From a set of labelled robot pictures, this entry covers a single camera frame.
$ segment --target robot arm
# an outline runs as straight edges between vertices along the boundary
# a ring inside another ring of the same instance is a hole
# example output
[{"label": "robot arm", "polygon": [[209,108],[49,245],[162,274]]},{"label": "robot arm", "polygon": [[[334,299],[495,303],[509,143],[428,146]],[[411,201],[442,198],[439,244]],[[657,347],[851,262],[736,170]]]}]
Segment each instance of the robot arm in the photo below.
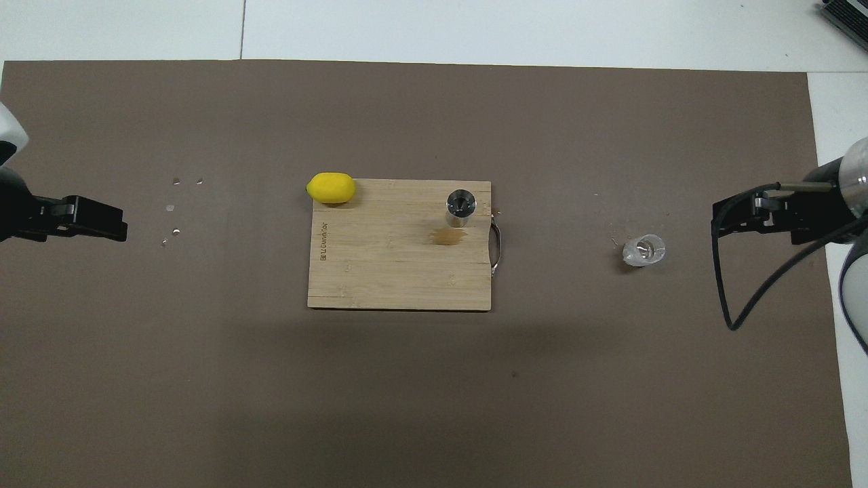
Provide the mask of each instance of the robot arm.
[{"label": "robot arm", "polygon": [[0,241],[21,237],[45,242],[49,235],[90,235],[127,239],[123,211],[79,195],[62,199],[34,196],[5,163],[27,145],[27,133],[0,103]]},{"label": "robot arm", "polygon": [[[770,191],[791,192],[770,196]],[[763,293],[787,270],[829,242],[856,241],[838,288],[847,322],[868,353],[868,137],[846,154],[809,173],[798,183],[773,183],[719,201],[713,206],[712,256],[720,305],[727,326],[738,329]],[[808,246],[759,287],[735,321],[731,320],[720,271],[720,237],[739,232],[789,232],[792,244]]]}]

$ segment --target brown table mat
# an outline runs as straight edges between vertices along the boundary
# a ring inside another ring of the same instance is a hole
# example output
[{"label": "brown table mat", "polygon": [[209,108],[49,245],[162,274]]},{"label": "brown table mat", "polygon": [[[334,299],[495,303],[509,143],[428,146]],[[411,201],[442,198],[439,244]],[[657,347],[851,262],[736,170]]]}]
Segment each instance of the brown table mat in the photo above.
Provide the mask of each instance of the brown table mat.
[{"label": "brown table mat", "polygon": [[[0,244],[0,485],[850,484],[824,255],[732,333],[709,250],[815,166],[804,74],[7,62],[0,100],[34,194],[129,223]],[[492,311],[306,308],[324,170],[492,181]],[[740,306],[795,247],[721,251]]]}]

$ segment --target metal object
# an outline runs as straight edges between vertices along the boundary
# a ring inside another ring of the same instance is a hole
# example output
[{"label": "metal object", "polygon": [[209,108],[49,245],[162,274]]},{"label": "metal object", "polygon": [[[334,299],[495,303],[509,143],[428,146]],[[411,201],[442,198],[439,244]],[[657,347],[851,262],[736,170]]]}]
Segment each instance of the metal object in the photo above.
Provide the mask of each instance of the metal object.
[{"label": "metal object", "polygon": [[868,2],[865,0],[823,0],[820,13],[856,44],[868,49]]},{"label": "metal object", "polygon": [[868,209],[868,137],[853,144],[841,158],[838,184],[853,216],[862,216]]},{"label": "metal object", "polygon": [[494,262],[491,263],[491,276],[494,276],[494,272],[497,271],[497,265],[500,264],[500,256],[502,252],[500,227],[498,227],[497,222],[494,221],[494,215],[491,216],[491,230],[494,231],[495,243],[497,244],[497,257],[494,259]]},{"label": "metal object", "polygon": [[477,198],[467,190],[455,190],[446,199],[446,223],[450,227],[462,228],[477,209]]}]

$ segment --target white table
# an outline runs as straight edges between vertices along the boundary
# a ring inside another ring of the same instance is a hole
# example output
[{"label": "white table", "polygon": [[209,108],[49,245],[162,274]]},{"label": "white table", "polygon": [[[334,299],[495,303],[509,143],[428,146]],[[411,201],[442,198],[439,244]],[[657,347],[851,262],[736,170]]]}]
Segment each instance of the white table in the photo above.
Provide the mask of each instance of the white table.
[{"label": "white table", "polygon": [[[868,135],[868,52],[818,3],[2,0],[0,69],[20,59],[243,57],[805,71],[823,164]],[[853,485],[868,488],[868,356],[836,291],[846,251],[829,246],[827,256]]]}]

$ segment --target liquid stain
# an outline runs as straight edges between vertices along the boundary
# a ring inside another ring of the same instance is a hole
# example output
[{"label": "liquid stain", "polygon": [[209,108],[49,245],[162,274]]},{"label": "liquid stain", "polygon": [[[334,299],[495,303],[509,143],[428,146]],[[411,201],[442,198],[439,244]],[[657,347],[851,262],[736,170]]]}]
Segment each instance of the liquid stain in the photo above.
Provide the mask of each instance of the liquid stain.
[{"label": "liquid stain", "polygon": [[455,246],[467,235],[461,228],[439,228],[431,231],[428,237],[432,244],[439,246]]}]

